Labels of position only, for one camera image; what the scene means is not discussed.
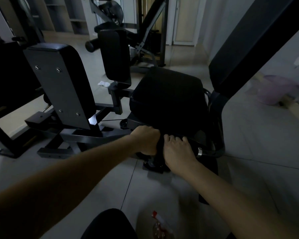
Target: tile floor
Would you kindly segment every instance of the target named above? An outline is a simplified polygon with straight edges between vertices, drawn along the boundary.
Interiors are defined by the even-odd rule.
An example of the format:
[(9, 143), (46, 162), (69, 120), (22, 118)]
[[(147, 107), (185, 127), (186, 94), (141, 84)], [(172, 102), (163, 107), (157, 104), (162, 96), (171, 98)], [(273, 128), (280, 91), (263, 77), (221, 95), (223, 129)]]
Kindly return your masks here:
[[(98, 86), (110, 82), (104, 74), (100, 51), (89, 53), (84, 40), (53, 39), (76, 48), (83, 61), (94, 99), (110, 103), (107, 89)], [(167, 46), (166, 68), (196, 76), (203, 86), (213, 90), (207, 59), (194, 47)], [(142, 75), (132, 74), (135, 88)], [(243, 87), (223, 110), (226, 156), (218, 159), (219, 175), (268, 209), (299, 224), (299, 121), (288, 110), (260, 104)], [(0, 126), (10, 135), (22, 128), (24, 119), (44, 110), (42, 97), (3, 117)], [(104, 120), (124, 119), (130, 110), (122, 99), (123, 114), (109, 114)], [(104, 121), (119, 127), (119, 121)], [(56, 160), (40, 158), (36, 151), (42, 141), (16, 160), (0, 156), (0, 191), (39, 171)], [(198, 194), (183, 179), (169, 173), (142, 170), (142, 161), (130, 158), (114, 168), (66, 218), (43, 238), (80, 238), (88, 224), (101, 211), (121, 209), (136, 229), (139, 238), (152, 238), (153, 210), (158, 211), (175, 230), (176, 238), (226, 238), (225, 222), (207, 205), (198, 202)]]

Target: padded backrest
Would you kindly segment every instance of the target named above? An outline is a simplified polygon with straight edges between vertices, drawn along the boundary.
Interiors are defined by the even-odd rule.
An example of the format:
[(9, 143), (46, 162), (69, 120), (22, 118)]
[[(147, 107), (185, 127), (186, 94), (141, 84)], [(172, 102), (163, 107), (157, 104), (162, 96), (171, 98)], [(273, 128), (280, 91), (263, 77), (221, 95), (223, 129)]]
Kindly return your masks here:
[(146, 14), (146, 17), (144, 18), (143, 23), (140, 26), (140, 29), (138, 30), (139, 37), (143, 39), (146, 29), (150, 26), (152, 20), (154, 19), (156, 13), (159, 11), (160, 6), (165, 0), (155, 0), (150, 7), (148, 13)]
[(77, 51), (67, 44), (40, 43), (24, 54), (62, 123), (90, 129), (96, 106)]
[(130, 53), (125, 30), (102, 30), (98, 39), (106, 76), (124, 82), (131, 78)]
[(215, 91), (231, 98), (298, 30), (299, 0), (255, 0), (209, 65)]

